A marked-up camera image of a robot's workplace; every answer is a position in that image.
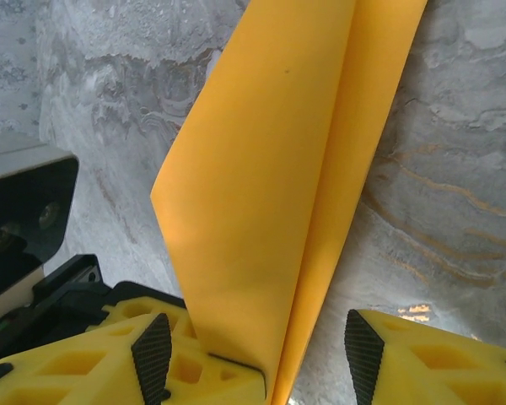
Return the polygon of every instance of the marble veining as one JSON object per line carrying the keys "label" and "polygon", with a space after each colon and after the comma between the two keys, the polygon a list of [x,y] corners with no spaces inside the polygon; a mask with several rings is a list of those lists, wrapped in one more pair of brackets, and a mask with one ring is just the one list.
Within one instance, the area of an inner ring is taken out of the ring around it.
{"label": "marble veining", "polygon": [[[50,268],[95,252],[111,284],[180,293],[149,192],[246,5],[42,2],[40,136],[81,161]],[[506,347],[506,0],[429,1],[291,404],[354,403],[353,307]]]}

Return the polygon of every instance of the yellow paper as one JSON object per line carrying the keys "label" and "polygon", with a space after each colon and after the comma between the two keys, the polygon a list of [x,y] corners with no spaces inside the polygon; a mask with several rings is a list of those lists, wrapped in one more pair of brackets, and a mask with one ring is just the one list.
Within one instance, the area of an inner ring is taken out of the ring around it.
{"label": "yellow paper", "polygon": [[155,182],[199,341],[262,369],[267,403],[292,388],[424,3],[252,0]]}

